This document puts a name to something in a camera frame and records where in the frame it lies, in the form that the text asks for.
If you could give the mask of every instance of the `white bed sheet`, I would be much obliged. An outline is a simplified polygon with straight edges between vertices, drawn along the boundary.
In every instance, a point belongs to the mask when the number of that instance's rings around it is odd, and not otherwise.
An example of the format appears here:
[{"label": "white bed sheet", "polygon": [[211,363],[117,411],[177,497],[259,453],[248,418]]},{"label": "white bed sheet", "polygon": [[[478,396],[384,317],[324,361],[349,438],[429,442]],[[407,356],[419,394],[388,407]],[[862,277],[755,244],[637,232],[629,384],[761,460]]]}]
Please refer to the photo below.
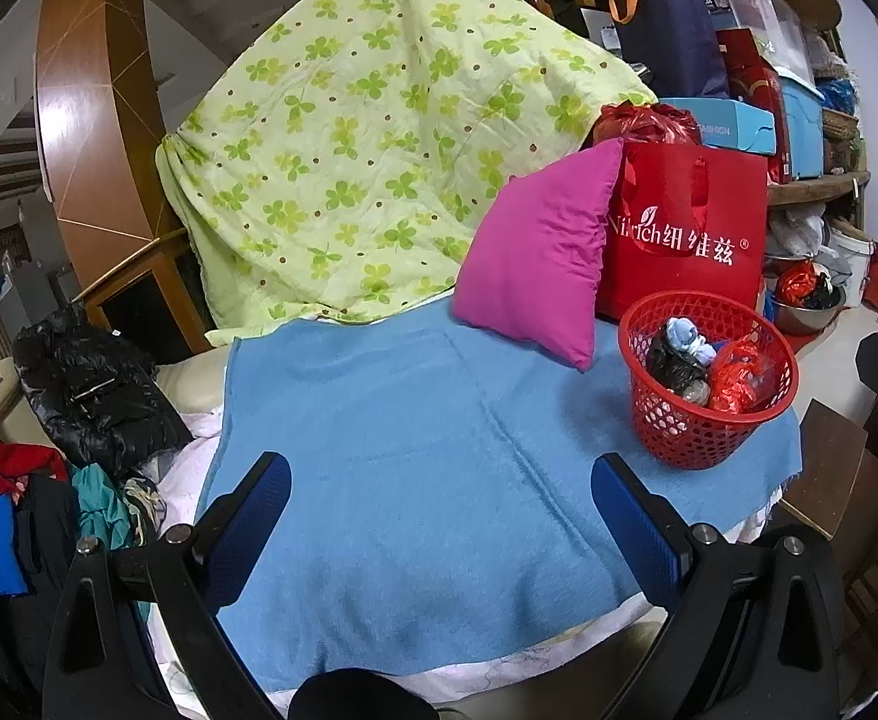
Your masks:
[{"label": "white bed sheet", "polygon": [[[212,457],[220,445],[222,408],[210,415],[183,415],[186,425],[193,431],[193,440],[172,464],[169,473],[159,484],[160,495],[167,500],[169,513],[163,531],[177,522],[196,522],[196,506],[202,485],[206,480]],[[781,499],[781,488],[773,493],[768,503],[725,534],[727,541],[754,541],[765,525],[769,512]],[[484,690],[503,688],[528,680],[567,664],[590,650],[599,642],[637,622],[649,613],[652,605],[642,593],[624,601],[614,611],[588,623],[581,624],[551,640],[528,647],[512,655],[480,664],[455,664],[441,666],[420,674],[390,679],[407,690],[422,696],[431,704],[445,704],[481,693]],[[188,716],[205,717],[202,704],[196,698],[188,679],[178,666],[175,648],[169,640],[159,608],[154,604],[149,613],[149,635],[157,664],[166,680],[169,693],[180,709]],[[270,701],[283,713],[288,711],[295,690],[270,693]]]}]

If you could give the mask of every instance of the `magenta cushion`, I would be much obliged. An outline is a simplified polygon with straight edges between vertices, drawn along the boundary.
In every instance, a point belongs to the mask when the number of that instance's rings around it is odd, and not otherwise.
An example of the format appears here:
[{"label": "magenta cushion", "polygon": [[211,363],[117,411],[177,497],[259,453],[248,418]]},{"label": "magenta cushion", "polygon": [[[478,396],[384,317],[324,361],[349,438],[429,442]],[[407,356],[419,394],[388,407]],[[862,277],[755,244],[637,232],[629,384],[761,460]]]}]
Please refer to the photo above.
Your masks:
[{"label": "magenta cushion", "polygon": [[459,271],[452,314],[536,341],[580,370],[596,350],[596,288],[623,139],[598,143],[500,190]]}]

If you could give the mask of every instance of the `black puffer jacket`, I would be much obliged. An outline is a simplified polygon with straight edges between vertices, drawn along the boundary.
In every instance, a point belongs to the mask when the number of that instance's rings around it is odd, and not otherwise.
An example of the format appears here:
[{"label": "black puffer jacket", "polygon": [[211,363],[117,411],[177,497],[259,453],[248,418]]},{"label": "black puffer jacket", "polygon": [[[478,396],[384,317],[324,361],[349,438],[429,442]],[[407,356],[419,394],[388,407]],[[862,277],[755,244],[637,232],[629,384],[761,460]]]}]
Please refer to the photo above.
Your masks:
[{"label": "black puffer jacket", "polygon": [[79,304],[23,330],[13,362],[43,429],[76,466],[98,463],[120,482],[155,452],[193,440],[153,381],[150,357],[92,327]]}]

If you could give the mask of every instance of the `red scarf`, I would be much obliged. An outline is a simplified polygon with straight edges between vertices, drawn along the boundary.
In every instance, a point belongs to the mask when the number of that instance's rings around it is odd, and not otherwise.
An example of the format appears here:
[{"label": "red scarf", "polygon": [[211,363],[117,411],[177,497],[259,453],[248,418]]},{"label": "red scarf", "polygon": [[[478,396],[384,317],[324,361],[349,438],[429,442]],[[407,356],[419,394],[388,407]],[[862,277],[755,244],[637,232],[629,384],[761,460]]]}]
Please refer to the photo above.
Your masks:
[{"label": "red scarf", "polygon": [[0,443],[0,493],[18,493],[16,477],[50,469],[52,478],[68,482],[66,464],[57,449],[24,443]]}]

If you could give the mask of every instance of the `red shopping bag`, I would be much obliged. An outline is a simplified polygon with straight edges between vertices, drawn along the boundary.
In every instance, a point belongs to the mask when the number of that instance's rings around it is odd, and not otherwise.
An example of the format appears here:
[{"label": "red shopping bag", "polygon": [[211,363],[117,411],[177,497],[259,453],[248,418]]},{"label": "red shopping bag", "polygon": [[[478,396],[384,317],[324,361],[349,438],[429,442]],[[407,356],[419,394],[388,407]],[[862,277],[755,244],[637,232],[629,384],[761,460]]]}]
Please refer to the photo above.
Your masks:
[{"label": "red shopping bag", "polygon": [[596,314],[619,319],[661,290],[706,290],[754,308],[766,167],[764,157],[744,151],[625,143]]}]

